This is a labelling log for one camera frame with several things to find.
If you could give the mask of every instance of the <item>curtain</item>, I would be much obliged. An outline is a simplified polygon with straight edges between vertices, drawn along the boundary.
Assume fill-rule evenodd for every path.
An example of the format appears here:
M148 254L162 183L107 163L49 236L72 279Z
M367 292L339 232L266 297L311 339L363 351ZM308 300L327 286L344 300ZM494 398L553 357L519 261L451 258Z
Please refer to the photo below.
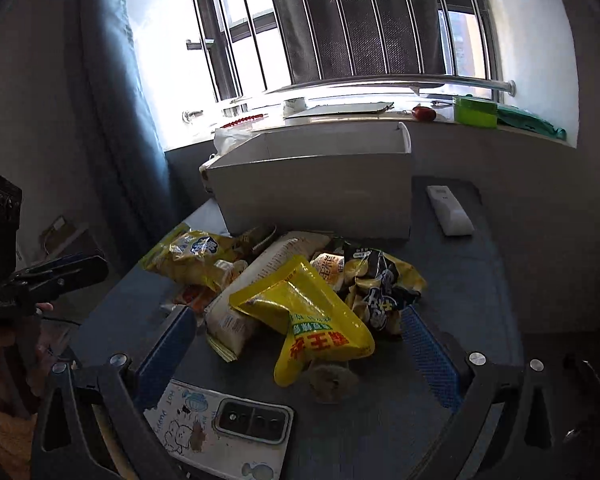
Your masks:
M142 94L125 0L66 0L64 58L78 132L129 270L191 213Z

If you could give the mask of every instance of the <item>green box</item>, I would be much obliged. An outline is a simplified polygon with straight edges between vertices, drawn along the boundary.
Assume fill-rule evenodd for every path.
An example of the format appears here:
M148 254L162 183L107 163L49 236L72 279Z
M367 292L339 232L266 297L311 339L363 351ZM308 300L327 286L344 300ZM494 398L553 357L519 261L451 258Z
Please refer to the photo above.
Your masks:
M498 105L485 99L454 96L454 119L468 126L495 128L498 124Z

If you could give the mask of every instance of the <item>white remote control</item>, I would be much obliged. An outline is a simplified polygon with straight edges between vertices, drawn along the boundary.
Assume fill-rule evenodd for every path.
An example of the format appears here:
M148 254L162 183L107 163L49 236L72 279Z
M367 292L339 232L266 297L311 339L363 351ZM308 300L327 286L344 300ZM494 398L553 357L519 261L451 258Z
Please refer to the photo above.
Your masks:
M447 186L427 186L427 194L446 236L463 236L474 232L474 225Z

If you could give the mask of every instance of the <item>cardboard box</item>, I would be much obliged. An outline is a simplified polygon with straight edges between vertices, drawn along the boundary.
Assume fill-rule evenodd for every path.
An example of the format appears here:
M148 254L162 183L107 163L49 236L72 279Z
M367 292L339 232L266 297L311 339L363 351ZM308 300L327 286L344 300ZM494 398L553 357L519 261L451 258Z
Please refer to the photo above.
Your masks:
M226 226L408 238L411 139L398 121L325 121L264 131L201 167Z

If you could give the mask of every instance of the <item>table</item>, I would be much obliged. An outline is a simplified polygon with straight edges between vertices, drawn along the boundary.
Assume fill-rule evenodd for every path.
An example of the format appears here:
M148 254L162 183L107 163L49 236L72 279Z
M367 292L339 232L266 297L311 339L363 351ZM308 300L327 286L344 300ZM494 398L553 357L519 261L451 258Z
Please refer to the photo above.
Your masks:
M443 235L428 185L449 186L476 229L471 237ZM410 240L368 240L413 264L429 283L419 310L465 350L480 351L499 364L523 363L502 260L491 237L480 195L472 184L413 178ZM214 200L187 223L226 232ZM134 348L162 319L161 300L179 286L136 266L94 309L72 341L83 365L98 365L117 351ZM350 366L360 376L358 393L337 406L315 403L306 384L280 388L273 368L283 337L262 330L240 358L227 364L196 338L175 378L202 388L263 402L286 404L297 418L285 459L285 478L404 478L424 457L450 417L429 391L402 342L379 341L369 358Z

